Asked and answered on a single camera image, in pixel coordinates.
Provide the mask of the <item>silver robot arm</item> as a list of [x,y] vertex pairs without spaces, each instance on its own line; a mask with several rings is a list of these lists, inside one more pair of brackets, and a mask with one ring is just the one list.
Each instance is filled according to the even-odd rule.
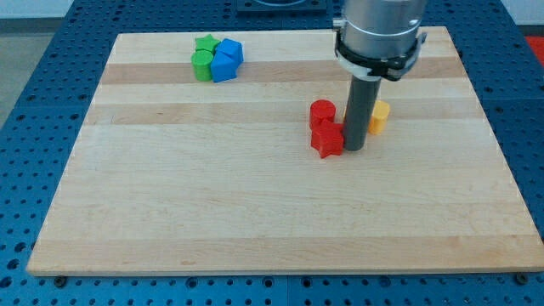
[[426,35],[419,26],[426,0],[345,0],[333,21],[335,55],[354,77],[396,82],[417,62]]

